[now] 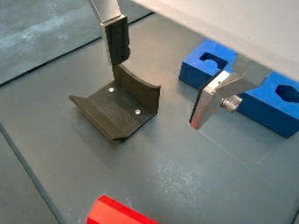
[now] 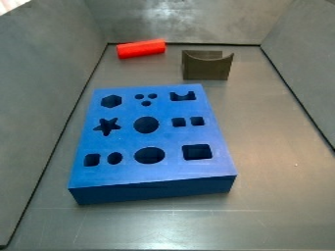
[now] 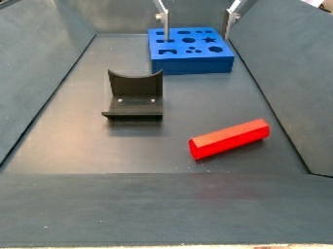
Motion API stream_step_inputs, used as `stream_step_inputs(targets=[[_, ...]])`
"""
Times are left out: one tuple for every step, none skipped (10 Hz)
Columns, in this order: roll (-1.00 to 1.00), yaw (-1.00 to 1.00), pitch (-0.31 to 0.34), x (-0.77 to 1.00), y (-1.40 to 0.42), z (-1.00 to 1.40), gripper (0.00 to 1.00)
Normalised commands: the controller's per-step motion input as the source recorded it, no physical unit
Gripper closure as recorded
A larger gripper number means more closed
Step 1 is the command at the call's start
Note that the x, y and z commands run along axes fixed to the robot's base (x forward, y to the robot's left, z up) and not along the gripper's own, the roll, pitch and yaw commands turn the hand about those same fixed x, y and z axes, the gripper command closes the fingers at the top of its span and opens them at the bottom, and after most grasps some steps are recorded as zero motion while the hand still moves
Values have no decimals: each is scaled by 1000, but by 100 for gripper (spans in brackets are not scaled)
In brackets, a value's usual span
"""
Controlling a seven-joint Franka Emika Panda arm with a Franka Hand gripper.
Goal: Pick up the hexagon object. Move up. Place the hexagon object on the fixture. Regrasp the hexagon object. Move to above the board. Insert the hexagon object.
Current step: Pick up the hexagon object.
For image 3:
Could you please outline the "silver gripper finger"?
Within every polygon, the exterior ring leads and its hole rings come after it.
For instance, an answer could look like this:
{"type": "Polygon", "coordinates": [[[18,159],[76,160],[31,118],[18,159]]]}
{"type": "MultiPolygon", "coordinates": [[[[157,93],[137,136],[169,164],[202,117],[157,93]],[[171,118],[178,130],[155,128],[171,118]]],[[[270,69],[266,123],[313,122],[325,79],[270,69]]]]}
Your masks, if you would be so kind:
{"type": "Polygon", "coordinates": [[[232,6],[226,9],[226,22],[225,22],[225,33],[223,33],[225,39],[229,38],[229,33],[233,24],[241,18],[240,10],[242,9],[246,2],[248,0],[234,0],[232,6]]]}
{"type": "Polygon", "coordinates": [[[165,40],[169,40],[169,10],[165,6],[163,0],[153,0],[155,7],[158,9],[158,13],[155,14],[155,19],[163,24],[165,26],[165,40]]]}

